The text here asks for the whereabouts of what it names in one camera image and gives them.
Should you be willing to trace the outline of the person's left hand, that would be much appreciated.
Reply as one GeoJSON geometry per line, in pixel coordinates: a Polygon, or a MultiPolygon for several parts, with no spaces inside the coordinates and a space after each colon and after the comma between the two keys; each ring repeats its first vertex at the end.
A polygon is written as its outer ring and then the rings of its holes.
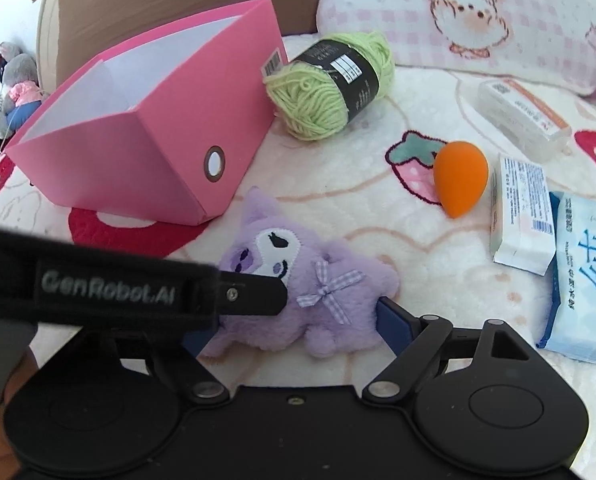
{"type": "Polygon", "coordinates": [[[33,352],[27,349],[20,363],[10,375],[10,379],[4,389],[4,401],[0,405],[0,480],[13,478],[19,470],[18,460],[5,435],[3,426],[4,410],[7,404],[10,403],[10,400],[12,400],[12,397],[37,370],[38,363],[36,362],[36,358],[33,352]]]}

